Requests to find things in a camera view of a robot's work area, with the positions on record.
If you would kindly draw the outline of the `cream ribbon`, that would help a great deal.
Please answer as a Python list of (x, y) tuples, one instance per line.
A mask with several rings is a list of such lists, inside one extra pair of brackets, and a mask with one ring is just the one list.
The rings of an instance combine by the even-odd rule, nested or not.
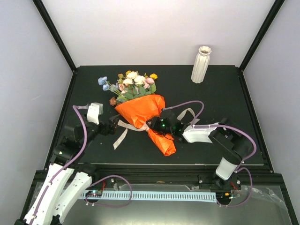
[[(201, 110), (199, 111), (199, 115), (202, 113), (202, 111), (204, 110), (204, 106), (201, 108)], [(199, 119), (197, 117), (199, 117), (199, 115), (195, 115), (195, 112), (191, 109), (191, 108), (187, 108), (185, 110), (183, 110), (177, 117), (176, 119), (179, 120), (179, 122), (181, 122), (181, 120), (183, 119), (183, 117), (186, 115), (187, 112), (190, 112), (191, 115), (193, 116), (193, 119), (195, 119), (196, 123), (199, 121)], [(142, 132), (142, 131), (146, 131), (148, 132), (148, 130), (150, 129), (150, 126), (147, 125), (146, 123), (139, 129), (137, 129), (136, 127), (134, 127), (131, 124), (125, 123), (121, 120), (119, 120), (118, 122), (118, 126), (119, 127), (123, 127), (125, 128), (124, 132), (119, 136), (119, 138), (114, 142), (113, 144), (113, 148), (117, 149), (117, 147), (122, 143), (122, 141), (126, 138), (126, 135), (128, 133), (128, 130), (133, 130), (136, 132)]]

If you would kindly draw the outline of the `orange wrapping paper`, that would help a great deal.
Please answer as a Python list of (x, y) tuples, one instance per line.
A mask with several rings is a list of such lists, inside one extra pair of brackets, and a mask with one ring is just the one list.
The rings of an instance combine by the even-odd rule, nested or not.
[(157, 132), (146, 128), (146, 121), (158, 116), (165, 108), (165, 99), (161, 95), (152, 94), (138, 97), (115, 107), (115, 110), (132, 126), (146, 131), (149, 138), (159, 148), (164, 156), (170, 156), (176, 152), (173, 138), (170, 135), (164, 137)]

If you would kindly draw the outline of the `artificial flower bunch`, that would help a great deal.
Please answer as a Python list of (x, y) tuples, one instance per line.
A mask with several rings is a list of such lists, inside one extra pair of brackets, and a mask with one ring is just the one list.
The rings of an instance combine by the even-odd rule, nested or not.
[(118, 74), (115, 84), (110, 83), (106, 76), (98, 78), (98, 84), (104, 91), (110, 91), (116, 96), (110, 99), (110, 105), (117, 106), (135, 98), (154, 94), (157, 90), (155, 81), (157, 74), (140, 75), (138, 71), (127, 71)]

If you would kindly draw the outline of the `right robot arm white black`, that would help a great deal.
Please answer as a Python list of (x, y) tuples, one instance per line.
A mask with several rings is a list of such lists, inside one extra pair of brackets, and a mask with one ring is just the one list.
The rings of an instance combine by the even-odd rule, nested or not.
[(222, 158), (210, 179), (217, 189), (230, 184), (233, 173), (240, 165), (252, 157), (257, 150), (256, 143), (247, 133), (226, 124), (228, 120), (208, 125), (196, 125), (197, 121), (183, 123), (171, 110), (164, 110), (159, 116), (146, 121), (146, 126), (180, 143), (212, 143), (220, 151)]

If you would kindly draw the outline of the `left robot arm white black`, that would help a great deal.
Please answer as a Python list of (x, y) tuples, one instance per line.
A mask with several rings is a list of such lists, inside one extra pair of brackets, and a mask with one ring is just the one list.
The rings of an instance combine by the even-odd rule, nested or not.
[(98, 135), (113, 135), (119, 115), (108, 123), (88, 122), (86, 116), (70, 117), (59, 144), (54, 148), (46, 179), (27, 214), (16, 220), (17, 225), (61, 225), (72, 206), (88, 187), (96, 187), (101, 180), (97, 168), (89, 163), (78, 167), (83, 150)]

